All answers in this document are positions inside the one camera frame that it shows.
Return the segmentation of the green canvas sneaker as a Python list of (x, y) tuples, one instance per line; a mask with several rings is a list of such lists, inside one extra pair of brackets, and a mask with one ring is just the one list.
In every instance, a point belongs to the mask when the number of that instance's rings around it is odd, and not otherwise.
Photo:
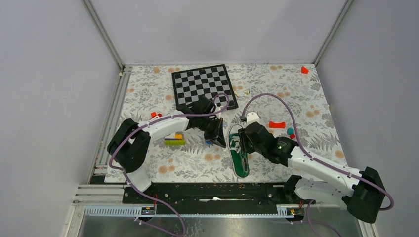
[(239, 124), (231, 125), (228, 131), (228, 150), (233, 163), (234, 174), (240, 178), (244, 179), (248, 177), (250, 173), (248, 155), (240, 147), (240, 137), (239, 130), (243, 128)]

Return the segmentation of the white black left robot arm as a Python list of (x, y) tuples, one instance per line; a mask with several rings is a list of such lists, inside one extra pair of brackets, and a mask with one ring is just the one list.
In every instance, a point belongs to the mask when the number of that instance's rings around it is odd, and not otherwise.
[(199, 96), (197, 101), (180, 106), (168, 116), (142, 122), (126, 119), (107, 146), (111, 155), (109, 166), (122, 171), (127, 183), (135, 189), (134, 196), (147, 203), (153, 198), (153, 190), (143, 164), (150, 144), (177, 132), (198, 129), (206, 141), (226, 148), (220, 116), (225, 110), (227, 106), (219, 107), (214, 100)]

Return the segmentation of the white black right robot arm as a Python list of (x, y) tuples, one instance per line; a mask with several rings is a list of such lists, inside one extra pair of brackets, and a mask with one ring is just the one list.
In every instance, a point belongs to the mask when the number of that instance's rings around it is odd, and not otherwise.
[(313, 152), (304, 150), (297, 141), (274, 137), (257, 122), (238, 130), (242, 151), (257, 152), (271, 163), (302, 170), (320, 181), (292, 176), (283, 190), (284, 199), (296, 203), (300, 199), (323, 201), (346, 208), (355, 218), (374, 223), (385, 198), (385, 187), (379, 173), (339, 165)]

